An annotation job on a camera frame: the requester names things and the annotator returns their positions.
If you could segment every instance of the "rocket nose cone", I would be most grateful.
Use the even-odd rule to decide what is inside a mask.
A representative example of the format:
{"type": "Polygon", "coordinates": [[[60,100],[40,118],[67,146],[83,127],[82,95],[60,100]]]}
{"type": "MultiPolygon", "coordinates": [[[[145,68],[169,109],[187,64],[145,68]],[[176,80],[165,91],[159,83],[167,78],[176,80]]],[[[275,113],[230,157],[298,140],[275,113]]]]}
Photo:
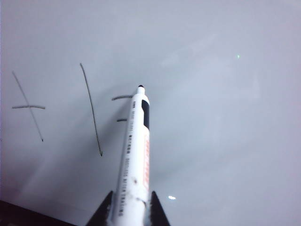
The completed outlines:
{"type": "Polygon", "coordinates": [[[138,86],[137,93],[145,94],[145,89],[144,89],[143,85],[138,86]]]}

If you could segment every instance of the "white ceiling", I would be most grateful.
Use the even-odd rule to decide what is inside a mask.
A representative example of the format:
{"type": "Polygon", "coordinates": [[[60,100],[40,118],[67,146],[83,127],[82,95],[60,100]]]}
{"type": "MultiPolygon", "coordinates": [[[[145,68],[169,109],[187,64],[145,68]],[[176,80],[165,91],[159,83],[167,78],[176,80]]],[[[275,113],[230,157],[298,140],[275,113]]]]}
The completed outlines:
{"type": "Polygon", "coordinates": [[[300,40],[299,0],[2,0],[1,199],[85,225],[117,184],[111,98],[143,84],[171,225],[301,225],[300,40]]]}

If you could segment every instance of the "thin wire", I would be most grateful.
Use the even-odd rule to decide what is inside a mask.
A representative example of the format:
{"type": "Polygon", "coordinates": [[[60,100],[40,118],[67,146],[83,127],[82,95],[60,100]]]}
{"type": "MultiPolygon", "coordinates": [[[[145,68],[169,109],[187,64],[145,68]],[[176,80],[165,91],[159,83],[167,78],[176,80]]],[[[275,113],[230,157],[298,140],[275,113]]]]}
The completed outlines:
{"type": "Polygon", "coordinates": [[[120,122],[120,121],[127,121],[127,119],[117,119],[117,122],[120,122]]]}
{"type": "MultiPolygon", "coordinates": [[[[14,73],[13,71],[12,71],[12,74],[13,74],[13,76],[14,76],[16,82],[18,83],[18,86],[19,86],[19,88],[20,88],[20,90],[21,90],[21,92],[22,92],[22,94],[23,94],[23,97],[24,97],[24,99],[25,99],[27,105],[29,105],[29,102],[28,102],[28,100],[27,100],[27,98],[26,98],[26,96],[25,96],[25,93],[24,93],[24,91],[23,91],[23,89],[22,89],[22,87],[21,87],[21,85],[20,85],[20,83],[19,83],[19,80],[18,80],[17,76],[15,75],[15,73],[14,73]]],[[[37,129],[38,129],[40,138],[41,138],[41,140],[42,140],[42,142],[43,142],[44,139],[43,139],[43,137],[42,137],[40,128],[39,128],[39,126],[38,126],[37,120],[36,120],[36,118],[34,117],[34,114],[33,114],[32,109],[31,109],[30,107],[29,107],[29,111],[30,111],[30,113],[31,113],[31,115],[32,115],[32,118],[33,118],[33,120],[34,120],[34,123],[36,124],[36,127],[37,127],[37,129]]]]}
{"type": "Polygon", "coordinates": [[[113,97],[112,100],[123,99],[123,98],[132,98],[133,95],[122,95],[118,97],[113,97]]]}
{"type": "Polygon", "coordinates": [[[83,71],[84,77],[85,77],[85,82],[86,82],[86,86],[87,86],[87,89],[88,89],[88,94],[89,94],[89,98],[90,98],[90,104],[91,104],[91,108],[92,108],[92,116],[93,116],[94,128],[95,128],[95,133],[96,133],[96,140],[97,140],[97,144],[98,144],[98,149],[99,149],[100,156],[102,156],[103,152],[100,149],[100,145],[99,145],[99,141],[98,141],[98,133],[97,133],[97,129],[96,129],[96,122],[95,122],[95,116],[94,116],[94,108],[93,108],[93,103],[92,103],[92,99],[91,99],[90,89],[89,89],[87,78],[86,78],[86,73],[85,73],[83,65],[81,63],[79,65],[80,65],[80,67],[81,67],[81,69],[83,71]]]}
{"type": "Polygon", "coordinates": [[[36,108],[40,108],[40,109],[45,109],[45,107],[38,106],[38,105],[22,105],[22,106],[13,106],[11,108],[24,108],[24,107],[36,107],[36,108]]]}

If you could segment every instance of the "rocket fin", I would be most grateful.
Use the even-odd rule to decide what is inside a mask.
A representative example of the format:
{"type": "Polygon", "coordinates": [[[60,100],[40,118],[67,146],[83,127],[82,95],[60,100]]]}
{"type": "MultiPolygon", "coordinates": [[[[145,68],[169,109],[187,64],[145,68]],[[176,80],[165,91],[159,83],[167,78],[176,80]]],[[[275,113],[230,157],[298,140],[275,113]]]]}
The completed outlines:
{"type": "Polygon", "coordinates": [[[170,226],[156,192],[151,193],[150,201],[151,226],[170,226]]]}
{"type": "Polygon", "coordinates": [[[86,226],[107,226],[106,219],[108,218],[110,212],[112,196],[113,191],[110,191],[86,226]]]}

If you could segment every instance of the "white model rocket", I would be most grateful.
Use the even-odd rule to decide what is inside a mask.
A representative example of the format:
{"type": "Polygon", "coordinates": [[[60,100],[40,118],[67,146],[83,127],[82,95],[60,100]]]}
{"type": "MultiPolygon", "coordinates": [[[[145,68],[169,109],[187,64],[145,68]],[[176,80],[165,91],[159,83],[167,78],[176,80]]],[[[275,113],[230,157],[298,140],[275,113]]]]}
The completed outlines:
{"type": "Polygon", "coordinates": [[[150,101],[140,85],[133,95],[117,190],[110,192],[87,226],[169,226],[155,192],[149,202],[150,101]]]}

